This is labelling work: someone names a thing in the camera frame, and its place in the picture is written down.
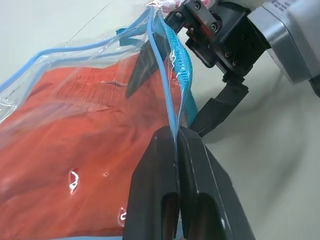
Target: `clear plastic bag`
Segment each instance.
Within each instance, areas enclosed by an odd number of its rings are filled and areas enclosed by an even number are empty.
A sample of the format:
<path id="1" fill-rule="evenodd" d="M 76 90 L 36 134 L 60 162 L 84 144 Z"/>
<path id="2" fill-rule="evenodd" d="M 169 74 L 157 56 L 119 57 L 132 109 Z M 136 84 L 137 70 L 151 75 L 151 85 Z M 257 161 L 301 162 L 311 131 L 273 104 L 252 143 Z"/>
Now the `clear plastic bag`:
<path id="1" fill-rule="evenodd" d="M 154 0 L 148 6 L 160 8 L 164 13 L 168 14 L 177 9 L 183 2 L 184 0 Z M 209 0 L 201 0 L 201 2 L 208 7 Z"/>
<path id="2" fill-rule="evenodd" d="M 115 37 L 38 53 L 0 85 L 0 239 L 121 236 L 132 173 L 156 130 L 176 137 L 191 81 L 153 7 Z"/>

